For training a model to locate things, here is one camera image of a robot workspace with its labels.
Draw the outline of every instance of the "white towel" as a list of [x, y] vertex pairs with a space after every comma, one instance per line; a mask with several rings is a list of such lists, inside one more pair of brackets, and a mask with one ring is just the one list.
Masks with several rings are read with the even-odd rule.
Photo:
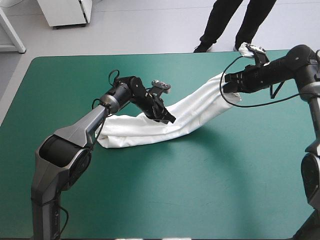
[[[209, 79], [192, 94], [166, 107], [175, 116], [174, 123], [153, 121], [143, 112], [138, 116], [113, 115], [105, 120], [98, 142], [105, 148], [125, 148], [154, 144], [193, 132], [232, 107], [220, 94], [221, 75]], [[233, 103], [241, 101], [238, 93], [226, 93], [225, 97]]]

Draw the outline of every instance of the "robotic arm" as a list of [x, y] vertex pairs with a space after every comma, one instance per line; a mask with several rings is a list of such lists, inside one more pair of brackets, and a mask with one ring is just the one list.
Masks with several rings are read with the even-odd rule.
[[311, 111], [316, 140], [306, 148], [301, 174], [308, 203], [314, 212], [293, 236], [293, 240], [320, 239], [320, 59], [306, 45], [292, 48], [286, 56], [268, 62], [265, 52], [250, 49], [256, 65], [225, 76], [224, 93], [254, 93], [273, 84], [295, 79], [303, 101]]
[[140, 78], [119, 78], [119, 71], [113, 72], [117, 76], [112, 88], [99, 99], [100, 104], [73, 125], [56, 130], [35, 152], [31, 186], [34, 240], [60, 238], [60, 210], [65, 211], [60, 206], [61, 191], [68, 190], [89, 166], [94, 133], [107, 116], [131, 102], [149, 119], [164, 124], [176, 120], [160, 98], [162, 93], [169, 93], [169, 84], [154, 80], [147, 91]]

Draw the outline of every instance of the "white floor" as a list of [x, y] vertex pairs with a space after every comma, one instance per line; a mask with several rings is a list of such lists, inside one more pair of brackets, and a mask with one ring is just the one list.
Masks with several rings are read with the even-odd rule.
[[[53, 30], [36, 0], [4, 12], [25, 54], [0, 53], [0, 124], [32, 59], [39, 56], [190, 53], [199, 44], [213, 0], [93, 0], [86, 27]], [[244, 0], [212, 52], [232, 51]], [[278, 0], [253, 43], [268, 50], [320, 48], [320, 0]]]

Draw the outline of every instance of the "black pants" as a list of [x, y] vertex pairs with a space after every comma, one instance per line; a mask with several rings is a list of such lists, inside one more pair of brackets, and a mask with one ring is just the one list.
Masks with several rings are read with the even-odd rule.
[[[216, 0], [200, 41], [209, 45], [215, 44], [242, 2], [243, 0]], [[266, 19], [275, 2], [276, 0], [250, 0], [242, 25], [235, 37], [237, 49], [243, 42], [249, 44], [252, 42], [259, 26]]]

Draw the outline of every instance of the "green tabletop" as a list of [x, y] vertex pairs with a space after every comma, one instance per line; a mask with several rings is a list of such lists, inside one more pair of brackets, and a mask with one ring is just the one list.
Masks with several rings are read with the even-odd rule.
[[[269, 51], [271, 60], [287, 51]], [[33, 235], [34, 152], [56, 129], [91, 110], [108, 74], [171, 84], [171, 105], [221, 73], [237, 52], [55, 56], [34, 59], [0, 127], [0, 238]], [[240, 59], [229, 72], [253, 60]], [[277, 99], [297, 93], [287, 81]], [[241, 104], [269, 101], [269, 91]], [[131, 104], [122, 114], [137, 115]], [[106, 149], [61, 195], [69, 211], [63, 238], [288, 238], [313, 211], [300, 164], [315, 139], [298, 97], [257, 108], [233, 107], [195, 132], [166, 142]]]

